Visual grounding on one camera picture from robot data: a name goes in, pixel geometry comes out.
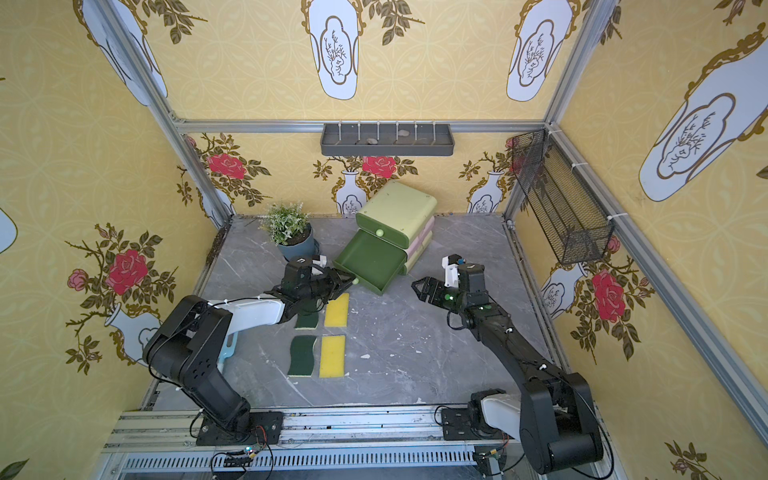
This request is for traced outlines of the yellow foam sponge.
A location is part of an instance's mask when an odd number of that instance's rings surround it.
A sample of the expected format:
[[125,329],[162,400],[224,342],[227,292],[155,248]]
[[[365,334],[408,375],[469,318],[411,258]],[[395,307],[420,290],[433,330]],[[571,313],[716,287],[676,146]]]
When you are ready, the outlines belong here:
[[324,336],[321,343],[319,366],[320,378],[341,378],[345,376],[346,336]]
[[350,295],[343,293],[327,304],[324,318],[326,328],[345,328],[348,325],[349,302]]

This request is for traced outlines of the green scrub sponge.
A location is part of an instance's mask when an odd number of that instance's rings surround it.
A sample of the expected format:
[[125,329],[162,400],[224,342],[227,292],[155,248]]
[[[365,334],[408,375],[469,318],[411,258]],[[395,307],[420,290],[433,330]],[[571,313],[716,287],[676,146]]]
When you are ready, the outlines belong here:
[[315,367],[315,335],[295,336],[290,344],[289,377],[311,377]]
[[314,330],[319,324],[319,314],[323,307],[317,304],[307,304],[303,306],[297,315],[296,330]]

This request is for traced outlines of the green top drawer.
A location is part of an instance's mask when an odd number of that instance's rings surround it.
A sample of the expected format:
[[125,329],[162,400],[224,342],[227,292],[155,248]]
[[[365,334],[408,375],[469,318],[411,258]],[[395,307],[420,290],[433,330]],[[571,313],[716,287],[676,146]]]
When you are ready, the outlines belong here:
[[408,249],[426,224],[426,217],[415,214],[374,216],[360,211],[356,214],[358,227],[374,238],[403,250]]

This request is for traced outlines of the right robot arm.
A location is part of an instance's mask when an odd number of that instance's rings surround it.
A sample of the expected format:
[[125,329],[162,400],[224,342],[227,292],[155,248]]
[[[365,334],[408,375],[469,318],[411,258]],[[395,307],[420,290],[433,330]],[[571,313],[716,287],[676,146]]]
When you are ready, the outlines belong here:
[[424,277],[411,284],[417,298],[459,316],[464,328],[487,347],[512,376],[519,392],[518,412],[504,413],[510,427],[483,421],[520,441],[539,474],[598,462],[604,457],[601,427],[591,391],[578,373],[567,374],[547,361],[514,327],[511,316],[485,291],[451,288]]

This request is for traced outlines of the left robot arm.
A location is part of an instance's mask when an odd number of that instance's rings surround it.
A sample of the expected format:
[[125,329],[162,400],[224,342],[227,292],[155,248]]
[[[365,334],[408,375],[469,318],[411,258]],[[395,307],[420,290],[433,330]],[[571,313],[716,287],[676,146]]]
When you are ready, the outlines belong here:
[[279,284],[251,297],[206,300],[184,297],[143,347],[148,370],[177,386],[224,438],[245,443],[258,437],[250,403],[219,369],[227,341],[244,330],[285,323],[319,311],[356,282],[329,267],[323,256],[290,260]]

